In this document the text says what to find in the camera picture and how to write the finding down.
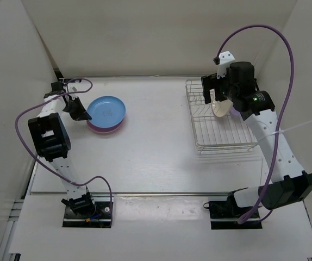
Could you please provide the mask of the pink plastic plate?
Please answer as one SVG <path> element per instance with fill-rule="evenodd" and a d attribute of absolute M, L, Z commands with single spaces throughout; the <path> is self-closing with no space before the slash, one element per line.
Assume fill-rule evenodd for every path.
<path fill-rule="evenodd" d="M 108 127 L 108 128 L 102 128 L 102 127 L 97 127 L 95 125 L 93 125 L 90 121 L 87 121 L 87 125 L 88 127 L 94 131 L 95 133 L 98 134 L 109 134 L 112 133 L 116 130 L 118 130 L 124 123 L 124 120 L 122 120 L 121 122 L 119 122 L 118 124 L 112 126 L 112 127 Z"/>

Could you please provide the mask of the blue plastic plate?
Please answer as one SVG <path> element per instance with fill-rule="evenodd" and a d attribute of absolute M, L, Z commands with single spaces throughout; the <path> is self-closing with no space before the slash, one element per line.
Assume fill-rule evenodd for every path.
<path fill-rule="evenodd" d="M 92 117 L 89 121 L 93 125 L 108 128 L 124 120 L 126 106 L 115 96 L 101 96 L 89 104 L 87 112 Z"/>

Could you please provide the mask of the white plastic plate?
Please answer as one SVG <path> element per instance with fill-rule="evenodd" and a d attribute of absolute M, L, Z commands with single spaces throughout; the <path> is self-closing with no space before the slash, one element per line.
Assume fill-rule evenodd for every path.
<path fill-rule="evenodd" d="M 224 117 L 229 114 L 233 107 L 233 103 L 230 100 L 216 101 L 214 100 L 211 104 L 212 111 L 216 117 Z"/>

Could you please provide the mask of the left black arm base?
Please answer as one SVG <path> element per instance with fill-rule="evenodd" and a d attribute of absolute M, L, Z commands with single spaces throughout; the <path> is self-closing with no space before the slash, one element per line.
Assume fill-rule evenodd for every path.
<path fill-rule="evenodd" d="M 65 211 L 64 228 L 111 228 L 113 224 L 112 196 L 97 197 L 86 193 L 77 199 L 62 199 Z"/>

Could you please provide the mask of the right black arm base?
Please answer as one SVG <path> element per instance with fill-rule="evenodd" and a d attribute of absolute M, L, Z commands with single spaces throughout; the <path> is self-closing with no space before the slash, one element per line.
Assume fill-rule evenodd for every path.
<path fill-rule="evenodd" d="M 238 208 L 234 213 L 227 201 L 209 201 L 203 204 L 203 208 L 209 211 L 211 230 L 241 230 L 262 229 L 259 212 L 253 215 L 243 224 L 238 224 L 238 219 L 250 210 L 250 207 Z"/>

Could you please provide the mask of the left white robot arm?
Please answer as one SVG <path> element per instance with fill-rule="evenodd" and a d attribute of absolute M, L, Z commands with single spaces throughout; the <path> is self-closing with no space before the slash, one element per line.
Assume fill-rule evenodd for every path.
<path fill-rule="evenodd" d="M 62 82 L 53 82 L 52 91 L 44 95 L 47 102 L 40 114 L 28 120 L 28 127 L 36 152 L 44 158 L 60 176 L 66 190 L 62 203 L 76 215 L 89 218 L 96 211 L 96 204 L 87 186 L 79 186 L 79 177 L 71 163 L 69 151 L 71 142 L 61 120 L 66 112 L 75 121 L 87 121 L 91 116 L 76 95 L 68 95 Z"/>

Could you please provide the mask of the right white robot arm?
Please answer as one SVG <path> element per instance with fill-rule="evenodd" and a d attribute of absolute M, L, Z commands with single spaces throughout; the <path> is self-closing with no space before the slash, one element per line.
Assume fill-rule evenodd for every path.
<path fill-rule="evenodd" d="M 312 173 L 307 173 L 292 152 L 280 128 L 281 113 L 267 91 L 260 90 L 250 62 L 234 62 L 223 76 L 212 74 L 201 78 L 206 104 L 231 101 L 255 136 L 269 166 L 264 185 L 232 191 L 228 194 L 226 211 L 240 217 L 259 207 L 274 210 L 303 201 L 312 191 Z"/>

